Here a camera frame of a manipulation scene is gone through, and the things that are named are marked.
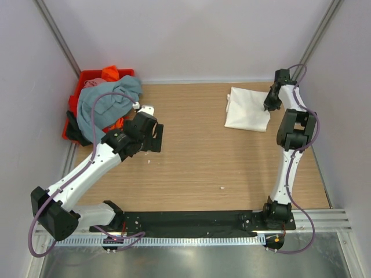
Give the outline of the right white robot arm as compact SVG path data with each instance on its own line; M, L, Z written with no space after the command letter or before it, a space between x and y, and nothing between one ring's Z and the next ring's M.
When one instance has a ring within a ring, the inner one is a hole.
M315 136L317 115L302 103L298 83L291 79L290 69L275 71L274 83L263 105L269 112L285 109L276 137L282 151L279 171L261 215L263 226L278 229L292 219L294 179L303 152Z

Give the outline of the aluminium frame post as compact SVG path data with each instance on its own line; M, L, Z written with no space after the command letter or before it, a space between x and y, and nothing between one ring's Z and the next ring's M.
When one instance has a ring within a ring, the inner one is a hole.
M325 36L327 29L329 28L331 22L336 17L336 14L340 10L343 3L344 3L343 0L332 0L330 2L330 5L326 9L325 14L322 16L321 20L319 21L319 24L299 61L301 65L296 67L292 75L292 78L294 80L299 81L299 79L304 76L304 65L308 64L310 58L314 54L322 38Z
M66 40L63 37L57 23L55 22L49 8L47 7L44 0L34 0L35 6L38 8L42 18L44 19L46 25L50 29L54 39L56 40L57 44L59 45L61 51L63 52L65 58L67 59L70 67L72 68L74 74L79 77L81 74L81 69L73 56L70 48L67 45Z

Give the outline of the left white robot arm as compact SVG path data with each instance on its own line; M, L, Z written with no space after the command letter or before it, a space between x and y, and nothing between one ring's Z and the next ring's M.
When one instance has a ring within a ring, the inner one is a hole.
M163 125L154 117L154 107L144 105L122 130L109 131L90 154L72 172L47 189L31 192L32 212L42 209L39 223L56 240L68 238L76 229L100 226L118 231L124 222L123 211L112 201L92 206L77 203L105 173L140 151L160 152Z

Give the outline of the right aluminium frame post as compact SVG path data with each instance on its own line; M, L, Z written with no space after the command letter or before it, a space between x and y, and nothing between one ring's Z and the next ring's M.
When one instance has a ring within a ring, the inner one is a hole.
M332 0L330 2L330 5L326 9L325 14L322 16L321 20L319 21L319 24L299 61L301 65L296 67L292 75L292 78L294 80L299 81L299 79L304 76L304 65L308 64L310 58L314 54L322 38L325 36L327 29L329 28L331 22L336 17L336 14L340 10L343 3L344 3L343 0Z

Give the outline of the orange t-shirt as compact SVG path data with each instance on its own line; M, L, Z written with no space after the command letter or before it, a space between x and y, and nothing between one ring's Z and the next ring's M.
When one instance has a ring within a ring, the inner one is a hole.
M119 80L119 71L115 65L102 69L101 78L106 82L116 82ZM121 129L124 126L126 116L119 118L113 125L103 129L103 132L107 133L112 129Z

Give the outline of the aluminium frame rail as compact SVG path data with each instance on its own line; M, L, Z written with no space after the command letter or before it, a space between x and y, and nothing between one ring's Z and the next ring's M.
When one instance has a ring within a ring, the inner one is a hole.
M337 229L337 228L348 229L350 228L348 217L346 216L343 210L331 210L331 209L308 210L305 213L301 212L300 210L293 210L292 216L293 216L293 220L296 225L296 229L293 231L310 232L312 229L315 229L316 231L320 232L320 231L325 231L327 229ZM70 236L72 236L73 234L84 233L84 232L97 233L101 229L102 228L98 225L93 226L91 229L76 229L74 233L72 233ZM35 233L43 233L43 234L47 234L51 236L49 232L40 223L38 223L32 229L32 231ZM280 231L258 231L256 232L256 235L258 233L264 233L264 232L282 233L283 231L287 231L287 230L285 228L282 228ZM121 232L126 233L125 228L122 228Z

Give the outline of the pink t-shirt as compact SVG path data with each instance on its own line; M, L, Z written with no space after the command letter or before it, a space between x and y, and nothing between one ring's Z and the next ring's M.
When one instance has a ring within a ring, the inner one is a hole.
M89 87L95 87L95 86L98 86L102 83L106 83L106 80L103 79L103 78L94 78L94 79L90 79L90 80L86 80L84 82L84 86L83 88L89 88Z

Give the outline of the blue-grey t-shirt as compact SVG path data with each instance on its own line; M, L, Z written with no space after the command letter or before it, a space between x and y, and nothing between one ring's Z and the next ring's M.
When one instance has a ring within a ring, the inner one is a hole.
M124 76L117 82L104 82L81 90L77 107L77 123L90 142L104 137L103 129L112 126L132 110L143 94L137 77Z

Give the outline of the left aluminium frame post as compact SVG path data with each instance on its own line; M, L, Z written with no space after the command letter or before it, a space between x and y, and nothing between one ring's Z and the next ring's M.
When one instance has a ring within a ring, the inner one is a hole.
M55 22L49 8L47 7L44 0L34 0L35 6L38 8L42 18L44 19L46 25L50 29L54 39L56 40L57 44L59 45L61 51L63 52L65 58L67 59L70 67L72 68L74 74L79 77L81 74L81 69L73 56L70 48L67 45L66 40L63 37L57 23Z

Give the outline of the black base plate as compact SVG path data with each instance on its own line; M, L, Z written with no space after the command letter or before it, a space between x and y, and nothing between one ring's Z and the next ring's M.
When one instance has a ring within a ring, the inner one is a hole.
M127 235L144 232L153 238L233 238L254 237L258 231L287 231L296 229L293 216L287 223L268 222L261 211L164 211L125 212L118 223L100 226L107 232Z

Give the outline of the black t-shirt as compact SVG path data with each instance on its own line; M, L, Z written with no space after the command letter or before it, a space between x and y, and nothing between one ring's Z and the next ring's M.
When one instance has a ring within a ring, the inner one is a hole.
M66 112L68 124L66 136L69 140L77 142L79 145L85 147L91 144L83 135L78 127L77 119L71 111Z

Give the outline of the white printed t-shirt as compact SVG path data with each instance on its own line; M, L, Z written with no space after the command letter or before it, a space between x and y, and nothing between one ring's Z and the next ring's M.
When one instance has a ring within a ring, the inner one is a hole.
M264 109L268 93L232 87L227 94L224 127L232 129L266 132L271 119Z

